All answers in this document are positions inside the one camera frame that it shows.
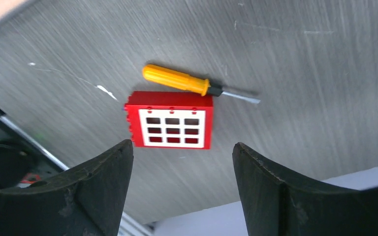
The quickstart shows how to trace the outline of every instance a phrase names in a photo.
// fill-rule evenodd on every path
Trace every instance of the screwdriver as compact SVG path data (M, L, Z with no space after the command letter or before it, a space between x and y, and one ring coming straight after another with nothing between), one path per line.
M146 65L143 68L143 76L146 80L161 85L166 85L181 90L188 90L205 95L220 96L221 94L236 97L248 102L258 104L259 99L245 97L231 92L224 91L221 85L211 83L208 79L199 79L189 74L178 72L175 70L163 68L157 65Z

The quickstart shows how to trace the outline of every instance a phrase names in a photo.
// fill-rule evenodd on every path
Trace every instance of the screwdriver shaft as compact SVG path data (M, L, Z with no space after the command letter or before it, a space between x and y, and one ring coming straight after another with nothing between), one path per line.
M236 97L236 98L239 98L239 99L243 99L243 100L246 100L246 101L254 103L254 104L260 103L260 100L257 99L257 98L245 97L245 96L241 96L241 95L231 93L231 92L227 92L227 91L223 91L222 94L227 95L227 96L231 96L231 97Z

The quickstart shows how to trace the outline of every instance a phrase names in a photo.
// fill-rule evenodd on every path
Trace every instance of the yellow screwdriver handle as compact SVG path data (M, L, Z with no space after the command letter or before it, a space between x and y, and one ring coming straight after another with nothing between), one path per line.
M210 86L209 80L202 80L188 74L166 69L157 65L146 65L143 68L143 76L146 80L176 89L188 90L206 95Z

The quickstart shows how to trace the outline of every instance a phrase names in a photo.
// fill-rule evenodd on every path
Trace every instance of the red object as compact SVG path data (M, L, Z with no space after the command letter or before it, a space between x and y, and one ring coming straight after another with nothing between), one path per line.
M211 96L135 91L124 109L136 147L211 148L214 111Z
M41 178L39 175L28 173L24 179L21 181L21 183L35 183L37 181L40 181Z

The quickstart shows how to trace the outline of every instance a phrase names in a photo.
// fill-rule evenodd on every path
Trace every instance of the white mark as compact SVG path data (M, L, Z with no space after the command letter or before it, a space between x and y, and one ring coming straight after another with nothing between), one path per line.
M67 189L67 193L64 194L64 200L66 201L66 206L59 210L59 214L68 217L73 213L73 207L75 206L73 201L74 193L72 190Z
M272 28L272 27L267 27L267 26L256 26L256 25L253 25L253 24L243 23L243 22L241 22L240 24L241 24L241 25L246 25L246 26L251 26L251 27L253 27L253 28L257 28L257 29L272 30L272 31L280 31L280 29Z
M35 64L34 62L30 62L30 63L28 63L28 65L29 65L29 66L34 66L34 65L36 65L36 64ZM90 83L89 81L87 81L87 80L85 80L85 79L82 79L82 78L80 78L80 77L77 77L77 76L75 76L75 75L73 75L73 74L70 74L70 73L67 73L67 72L63 72L63 71L58 70L58 69L52 69L52 68L49 68L49 69L38 69L38 68L34 68L34 70L41 70L41 71L47 71L47 72L56 71L56 72L59 72L59 73L65 74L65 75L73 76L74 78L79 79L79 80L85 82L85 83L88 84L88 85L92 85L92 86L94 86L92 83Z
M104 91L105 93L107 93L109 96L111 96L112 98L114 98L116 101L118 101L118 99L111 93L109 92L108 90L106 90L106 88L104 88L102 85L97 85L95 88L98 88L102 91Z
M304 31L304 34L332 34L333 31Z

